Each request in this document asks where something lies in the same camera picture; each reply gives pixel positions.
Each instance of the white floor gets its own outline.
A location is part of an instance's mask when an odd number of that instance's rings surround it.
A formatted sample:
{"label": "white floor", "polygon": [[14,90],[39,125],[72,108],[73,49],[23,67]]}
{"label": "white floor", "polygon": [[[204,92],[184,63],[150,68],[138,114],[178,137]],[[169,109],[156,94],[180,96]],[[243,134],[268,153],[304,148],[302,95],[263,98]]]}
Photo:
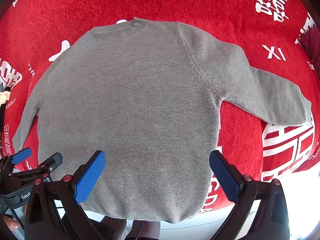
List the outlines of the white floor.
{"label": "white floor", "polygon": [[[255,201],[250,214],[239,233],[237,239],[245,236],[252,224],[256,211],[258,209],[260,201]],[[167,222],[161,222],[160,239],[161,240],[208,240],[210,239],[219,227],[223,224],[224,220],[232,210],[232,206],[228,206],[212,212],[198,214],[195,217],[182,221],[178,224],[170,224]],[[103,216],[94,212],[86,211],[89,218],[101,221]],[[123,234],[121,240],[124,240],[125,236],[130,232],[132,226],[132,220],[128,220],[127,228]]]}

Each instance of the white chinese character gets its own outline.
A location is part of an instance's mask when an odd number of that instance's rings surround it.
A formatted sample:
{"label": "white chinese character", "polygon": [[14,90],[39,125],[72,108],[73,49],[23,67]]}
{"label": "white chinese character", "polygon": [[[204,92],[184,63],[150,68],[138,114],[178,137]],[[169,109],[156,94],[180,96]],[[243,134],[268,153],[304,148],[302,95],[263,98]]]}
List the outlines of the white chinese character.
{"label": "white chinese character", "polygon": [[[264,168],[262,181],[280,179],[304,163],[312,150],[315,139],[315,123],[311,113],[312,127],[303,125],[289,127],[267,124],[262,133],[263,158],[274,156],[276,162]],[[305,141],[312,136],[312,141]]]}
{"label": "white chinese character", "polygon": [[263,12],[270,16],[273,15],[273,20],[278,22],[283,22],[284,17],[289,19],[284,12],[284,4],[285,4],[285,1],[287,0],[272,0],[273,6],[271,6],[271,0],[266,0],[266,2],[264,2],[264,0],[256,0],[256,1],[258,1],[255,6],[257,13]]}
{"label": "white chinese character", "polygon": [[9,141],[9,125],[6,124],[3,127],[4,130],[4,145],[5,145],[5,150],[8,154],[11,155],[11,149],[10,149],[10,141]]}
{"label": "white chinese character", "polygon": [[14,87],[22,80],[22,75],[20,72],[11,67],[7,61],[3,60],[0,66],[0,78],[4,88]]}
{"label": "white chinese character", "polygon": [[[316,26],[315,22],[313,21],[312,17],[310,16],[310,14],[308,13],[308,16],[307,16],[307,19],[306,19],[306,22],[304,24],[304,26],[300,29],[300,32],[301,33],[305,33],[306,31],[309,30],[309,28],[313,28],[314,26]],[[299,41],[298,39],[296,39],[296,41],[294,42],[295,44],[298,44]]]}
{"label": "white chinese character", "polygon": [[66,51],[67,49],[69,49],[69,48],[70,48],[70,43],[69,43],[69,41],[67,41],[67,40],[62,41],[62,42],[61,42],[61,50],[60,50],[60,52],[57,53],[57,54],[55,54],[55,55],[53,55],[53,56],[51,56],[51,57],[49,58],[49,61],[50,61],[50,62],[55,61],[63,52],[65,52],[65,51]]}

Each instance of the red blanket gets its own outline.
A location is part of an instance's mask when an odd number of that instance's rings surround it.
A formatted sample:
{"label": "red blanket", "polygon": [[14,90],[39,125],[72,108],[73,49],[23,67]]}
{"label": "red blanket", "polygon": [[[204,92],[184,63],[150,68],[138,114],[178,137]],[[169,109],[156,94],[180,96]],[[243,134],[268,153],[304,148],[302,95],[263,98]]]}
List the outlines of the red blanket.
{"label": "red blanket", "polygon": [[[295,44],[300,30],[313,22],[299,0],[16,0],[0,22],[0,76],[5,86],[12,86],[1,134],[6,154],[14,153],[12,136],[28,95],[59,52],[94,26],[134,16],[180,21],[235,43],[252,66],[289,79],[312,102],[313,127],[266,124],[223,102],[219,149],[241,173],[270,181],[318,161],[319,80],[310,59]],[[35,119],[24,145],[33,155],[19,169],[37,166],[39,143]],[[213,177],[202,212],[228,204]]]}

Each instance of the red screw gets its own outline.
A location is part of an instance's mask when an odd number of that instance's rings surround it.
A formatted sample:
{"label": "red screw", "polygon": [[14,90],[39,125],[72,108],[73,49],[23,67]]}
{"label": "red screw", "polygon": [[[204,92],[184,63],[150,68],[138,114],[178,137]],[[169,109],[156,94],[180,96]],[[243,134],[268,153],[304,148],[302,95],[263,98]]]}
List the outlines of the red screw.
{"label": "red screw", "polygon": [[63,177],[64,181],[70,181],[71,179],[72,179],[71,175],[66,175],[66,176]]}
{"label": "red screw", "polygon": [[252,180],[252,177],[248,174],[245,174],[243,175],[243,178],[246,180],[246,181],[251,181]]}
{"label": "red screw", "polygon": [[35,180],[35,184],[36,184],[36,185],[39,185],[41,182],[42,182],[41,179],[36,179],[36,180]]}
{"label": "red screw", "polygon": [[276,185],[280,185],[280,181],[279,179],[273,179],[272,182]]}

